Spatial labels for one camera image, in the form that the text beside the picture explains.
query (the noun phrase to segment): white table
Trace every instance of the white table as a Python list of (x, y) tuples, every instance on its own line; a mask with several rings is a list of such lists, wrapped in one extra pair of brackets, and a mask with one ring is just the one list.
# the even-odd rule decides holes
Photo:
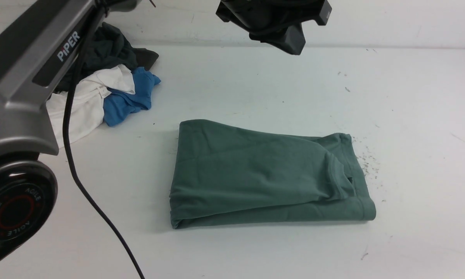
[[(465, 278), (465, 50), (148, 46), (153, 108), (73, 144), (82, 182), (147, 278)], [(367, 223), (172, 230), (179, 122), (279, 134), (351, 134), (377, 217)], [(59, 196), (0, 279), (136, 279), (76, 188), (61, 150), (41, 156)]]

